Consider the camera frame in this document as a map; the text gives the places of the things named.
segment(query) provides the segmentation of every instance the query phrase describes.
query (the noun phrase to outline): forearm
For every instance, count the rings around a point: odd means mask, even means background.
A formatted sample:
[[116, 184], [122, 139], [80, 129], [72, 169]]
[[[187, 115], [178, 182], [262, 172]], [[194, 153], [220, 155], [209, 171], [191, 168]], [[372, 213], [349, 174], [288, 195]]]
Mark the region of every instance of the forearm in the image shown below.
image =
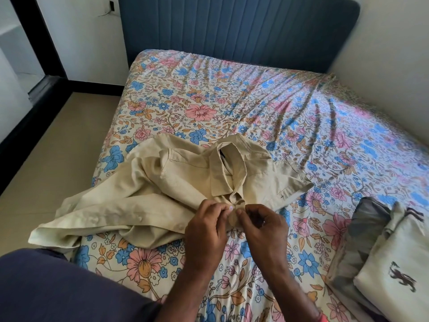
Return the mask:
[[291, 276], [283, 268], [264, 276], [287, 321], [318, 322], [319, 310]]
[[211, 277], [185, 264], [155, 322], [194, 322]]

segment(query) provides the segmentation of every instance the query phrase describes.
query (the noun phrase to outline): beige tile floor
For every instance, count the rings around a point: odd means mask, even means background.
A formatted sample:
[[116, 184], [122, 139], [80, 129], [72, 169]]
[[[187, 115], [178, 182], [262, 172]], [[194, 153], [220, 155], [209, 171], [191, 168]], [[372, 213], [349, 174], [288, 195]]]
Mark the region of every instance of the beige tile floor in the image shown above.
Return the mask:
[[64, 198], [88, 189], [118, 106], [116, 96], [73, 93], [0, 196], [0, 255], [29, 247], [29, 233]]

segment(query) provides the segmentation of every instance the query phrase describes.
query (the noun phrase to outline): dark blue pants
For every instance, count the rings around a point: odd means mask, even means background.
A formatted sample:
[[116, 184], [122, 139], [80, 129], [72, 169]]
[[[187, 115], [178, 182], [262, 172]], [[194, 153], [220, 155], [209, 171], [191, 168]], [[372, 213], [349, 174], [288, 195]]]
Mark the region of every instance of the dark blue pants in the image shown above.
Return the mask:
[[47, 249], [0, 258], [0, 320], [151, 322], [160, 304]]

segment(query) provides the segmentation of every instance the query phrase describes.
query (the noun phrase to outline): bedsheet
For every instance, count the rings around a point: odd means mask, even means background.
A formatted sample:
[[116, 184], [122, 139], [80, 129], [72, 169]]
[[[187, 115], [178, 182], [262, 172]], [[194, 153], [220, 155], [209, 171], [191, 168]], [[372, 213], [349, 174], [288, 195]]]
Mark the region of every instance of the bedsheet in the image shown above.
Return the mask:
[[[131, 66], [92, 184], [114, 174], [130, 150], [159, 133], [202, 147], [241, 133], [273, 160], [287, 158], [305, 170], [314, 188], [279, 213], [290, 226], [290, 271], [330, 321], [352, 319], [324, 280], [359, 200], [371, 195], [388, 205], [429, 206], [428, 149], [334, 75], [146, 50]], [[177, 240], [138, 249], [107, 232], [82, 238], [74, 260], [162, 302], [184, 264], [185, 248]], [[199, 320], [284, 321], [237, 230], [228, 232]]]

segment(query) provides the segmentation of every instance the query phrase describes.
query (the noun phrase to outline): person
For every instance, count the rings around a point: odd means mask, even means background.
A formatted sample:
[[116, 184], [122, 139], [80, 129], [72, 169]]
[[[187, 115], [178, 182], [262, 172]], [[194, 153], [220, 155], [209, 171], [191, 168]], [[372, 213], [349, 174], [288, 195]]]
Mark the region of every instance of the person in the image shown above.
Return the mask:
[[[0, 258], [2, 321], [193, 322], [227, 243], [226, 203], [204, 200], [185, 230], [186, 260], [164, 304], [70, 264], [47, 249]], [[327, 321], [292, 277], [288, 225], [260, 204], [237, 210], [250, 253], [287, 321]]]

